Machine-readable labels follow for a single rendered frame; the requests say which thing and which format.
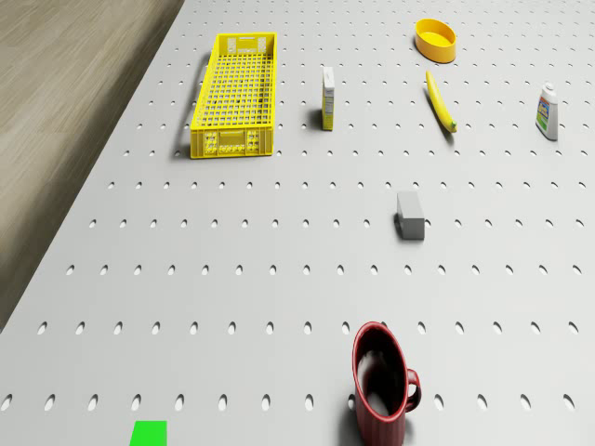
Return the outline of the yellow basket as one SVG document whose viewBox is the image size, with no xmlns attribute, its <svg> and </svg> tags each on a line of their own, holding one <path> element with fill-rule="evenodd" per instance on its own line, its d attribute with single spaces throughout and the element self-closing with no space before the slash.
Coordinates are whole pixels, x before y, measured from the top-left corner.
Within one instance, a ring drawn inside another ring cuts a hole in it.
<svg viewBox="0 0 595 446">
<path fill-rule="evenodd" d="M 220 33 L 191 125 L 193 159 L 273 154 L 276 33 Z"/>
</svg>

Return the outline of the grey cube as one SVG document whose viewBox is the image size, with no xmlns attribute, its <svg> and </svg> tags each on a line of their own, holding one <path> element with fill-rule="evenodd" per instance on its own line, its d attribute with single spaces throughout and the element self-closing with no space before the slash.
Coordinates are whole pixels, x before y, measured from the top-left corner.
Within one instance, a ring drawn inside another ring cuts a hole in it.
<svg viewBox="0 0 595 446">
<path fill-rule="evenodd" d="M 405 240 L 425 239 L 425 216 L 415 191 L 397 193 L 397 221 Z"/>
</svg>

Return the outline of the yellow white box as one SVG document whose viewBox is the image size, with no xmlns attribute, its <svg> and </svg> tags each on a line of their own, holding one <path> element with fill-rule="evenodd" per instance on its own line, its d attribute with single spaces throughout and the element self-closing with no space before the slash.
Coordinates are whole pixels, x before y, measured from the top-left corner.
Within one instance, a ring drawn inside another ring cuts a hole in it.
<svg viewBox="0 0 595 446">
<path fill-rule="evenodd" d="M 332 131 L 334 125 L 335 77 L 332 67 L 323 67 L 322 124 Z"/>
</svg>

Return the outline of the banana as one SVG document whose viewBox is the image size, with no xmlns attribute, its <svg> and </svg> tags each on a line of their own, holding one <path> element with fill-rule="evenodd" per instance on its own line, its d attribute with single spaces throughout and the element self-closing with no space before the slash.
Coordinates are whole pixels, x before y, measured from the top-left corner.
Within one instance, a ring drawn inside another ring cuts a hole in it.
<svg viewBox="0 0 595 446">
<path fill-rule="evenodd" d="M 426 71 L 426 82 L 430 101 L 442 126 L 450 133 L 457 131 L 457 123 L 447 110 L 443 97 L 430 71 Z"/>
</svg>

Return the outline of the red mug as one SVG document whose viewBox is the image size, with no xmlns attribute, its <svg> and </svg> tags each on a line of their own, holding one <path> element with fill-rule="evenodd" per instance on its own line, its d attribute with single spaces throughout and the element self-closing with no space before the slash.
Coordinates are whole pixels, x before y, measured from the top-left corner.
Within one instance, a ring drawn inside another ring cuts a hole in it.
<svg viewBox="0 0 595 446">
<path fill-rule="evenodd" d="M 365 446 L 403 446 L 406 415 L 420 403 L 418 374 L 381 322 L 365 323 L 354 337 L 351 368 L 357 426 Z"/>
</svg>

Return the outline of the yellow bowl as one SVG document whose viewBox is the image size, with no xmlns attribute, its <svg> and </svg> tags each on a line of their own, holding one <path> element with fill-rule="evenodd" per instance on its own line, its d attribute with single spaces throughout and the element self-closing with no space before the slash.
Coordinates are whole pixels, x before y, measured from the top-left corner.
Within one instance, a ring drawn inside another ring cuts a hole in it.
<svg viewBox="0 0 595 446">
<path fill-rule="evenodd" d="M 456 58 L 456 34 L 446 23 L 436 19 L 421 19 L 416 22 L 415 44 L 427 59 L 438 63 L 450 63 Z"/>
</svg>

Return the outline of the green square marker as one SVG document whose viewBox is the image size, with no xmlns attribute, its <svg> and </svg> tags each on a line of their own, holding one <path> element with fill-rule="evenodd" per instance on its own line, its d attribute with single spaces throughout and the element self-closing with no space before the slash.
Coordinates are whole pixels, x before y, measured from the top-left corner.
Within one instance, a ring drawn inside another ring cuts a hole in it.
<svg viewBox="0 0 595 446">
<path fill-rule="evenodd" d="M 142 421 L 134 424 L 129 446 L 166 446 L 167 421 Z"/>
</svg>

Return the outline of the small white bottle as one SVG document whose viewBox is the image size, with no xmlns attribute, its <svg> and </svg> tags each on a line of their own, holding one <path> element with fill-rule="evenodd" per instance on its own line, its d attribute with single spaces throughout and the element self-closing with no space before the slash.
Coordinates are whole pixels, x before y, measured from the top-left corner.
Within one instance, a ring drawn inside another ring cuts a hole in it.
<svg viewBox="0 0 595 446">
<path fill-rule="evenodd" d="M 550 82 L 546 82 L 542 86 L 537 105 L 535 124 L 547 139 L 558 139 L 558 98 L 554 85 Z"/>
</svg>

